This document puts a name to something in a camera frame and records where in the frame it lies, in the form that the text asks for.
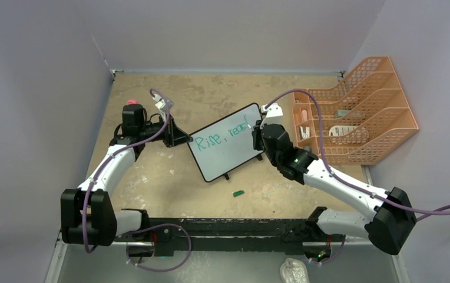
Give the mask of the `small whiteboard black frame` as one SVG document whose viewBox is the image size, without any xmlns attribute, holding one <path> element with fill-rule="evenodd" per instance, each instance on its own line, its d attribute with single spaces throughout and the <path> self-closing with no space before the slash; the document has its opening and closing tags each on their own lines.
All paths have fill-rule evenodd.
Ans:
<svg viewBox="0 0 450 283">
<path fill-rule="evenodd" d="M 251 126 L 260 120 L 256 103 L 239 110 L 191 133 L 188 148 L 205 182 L 212 182 L 246 162 L 262 157 L 263 152 L 253 148 Z"/>
</svg>

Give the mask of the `green marker cap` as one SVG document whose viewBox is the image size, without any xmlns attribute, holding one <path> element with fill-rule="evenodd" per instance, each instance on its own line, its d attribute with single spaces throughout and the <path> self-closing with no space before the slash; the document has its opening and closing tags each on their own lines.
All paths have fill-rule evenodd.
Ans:
<svg viewBox="0 0 450 283">
<path fill-rule="evenodd" d="M 240 196 L 242 194 L 244 194 L 244 191 L 243 190 L 238 190 L 236 192 L 233 192 L 233 197 L 235 198 L 235 197 L 238 197 L 238 196 Z"/>
</svg>

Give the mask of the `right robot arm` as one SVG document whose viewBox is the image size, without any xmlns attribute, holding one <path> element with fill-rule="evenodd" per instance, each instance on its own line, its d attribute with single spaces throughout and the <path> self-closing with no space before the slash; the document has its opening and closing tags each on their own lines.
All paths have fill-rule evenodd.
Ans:
<svg viewBox="0 0 450 283">
<path fill-rule="evenodd" d="M 397 255 L 416 225 L 411 202 L 398 187 L 385 190 L 363 183 L 333 167 L 315 154 L 294 147 L 280 124 L 252 126 L 253 147 L 264 151 L 270 163 L 287 179 L 319 189 L 345 202 L 354 212 L 318 207 L 306 224 L 307 235 L 354 236 L 369 240 L 382 252 Z"/>
</svg>

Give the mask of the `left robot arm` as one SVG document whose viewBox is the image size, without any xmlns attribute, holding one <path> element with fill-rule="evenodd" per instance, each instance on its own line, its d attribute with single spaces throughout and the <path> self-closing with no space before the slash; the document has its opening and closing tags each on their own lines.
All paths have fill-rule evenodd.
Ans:
<svg viewBox="0 0 450 283">
<path fill-rule="evenodd" d="M 146 143 L 162 141 L 168 148 L 186 144 L 192 137 L 183 132 L 169 114 L 171 105 L 156 103 L 158 121 L 152 122 L 147 110 L 130 102 L 123 107 L 122 122 L 102 162 L 76 189 L 66 189 L 60 199 L 62 240 L 83 244 L 88 252 L 96 246 L 109 246 L 128 233 L 136 241 L 151 233 L 146 211 L 123 209 L 115 212 L 111 196 L 126 171 L 137 161 Z"/>
</svg>

